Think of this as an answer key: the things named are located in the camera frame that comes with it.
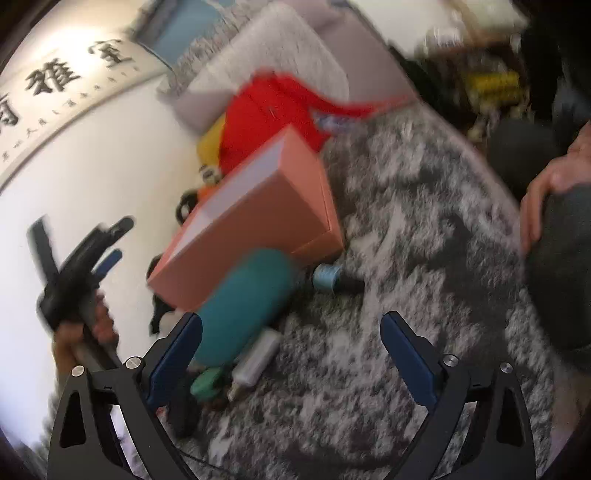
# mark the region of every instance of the gray pants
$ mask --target gray pants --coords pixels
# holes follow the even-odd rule
[[[548,162],[564,155],[591,109],[576,96],[554,104],[552,126],[505,120],[491,136],[488,161],[518,199]],[[550,195],[542,237],[526,259],[527,284],[556,350],[591,372],[591,185]]]

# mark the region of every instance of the blue gripper pad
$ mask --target blue gripper pad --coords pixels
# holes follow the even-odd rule
[[[428,345],[423,343],[421,347],[433,348],[431,343],[415,335],[398,312],[388,312],[382,317],[379,333],[414,401],[432,411],[437,404],[437,372],[429,368],[414,345],[426,342]]]
[[[102,282],[107,276],[107,273],[110,272],[111,268],[113,268],[122,258],[123,252],[120,249],[115,248],[109,255],[106,256],[100,265],[95,268],[95,271],[93,272],[95,275],[95,280],[98,283]]]
[[[146,404],[152,411],[156,411],[157,408],[163,407],[170,401],[170,397],[182,379],[195,349],[201,343],[202,333],[201,318],[195,313],[185,313],[177,326],[170,332],[169,337],[174,340],[162,352],[162,358],[150,377]]]

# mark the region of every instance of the pink box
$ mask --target pink box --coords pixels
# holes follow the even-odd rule
[[[304,267],[335,258],[343,236],[322,161],[286,127],[200,202],[148,279],[167,303],[198,309],[244,255],[276,248]]]

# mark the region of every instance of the black cable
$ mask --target black cable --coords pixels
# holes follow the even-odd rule
[[[190,458],[191,460],[194,460],[195,462],[200,463],[201,465],[204,465],[204,466],[207,466],[207,467],[212,468],[214,470],[218,470],[222,473],[225,473],[227,476],[231,476],[231,477],[235,478],[236,480],[249,480],[248,477],[245,477],[243,475],[239,475],[238,473],[233,473],[230,470],[226,470],[225,468],[223,468],[221,466],[212,465],[211,463],[206,462],[205,460],[201,460],[200,458],[194,457],[193,455],[191,455],[187,452],[183,452],[180,448],[177,448],[177,450],[184,457]]]

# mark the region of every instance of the gray rug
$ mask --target gray rug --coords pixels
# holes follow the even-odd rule
[[[256,391],[205,414],[197,437],[179,447],[252,479],[381,480],[426,414],[379,339],[380,318],[398,310],[441,351],[515,365],[541,472],[554,379],[513,221],[442,124],[415,106],[325,146],[347,242],[338,262],[365,278],[365,296],[300,299]],[[467,415],[438,474],[449,471],[466,428]],[[188,463],[199,478],[219,477]]]

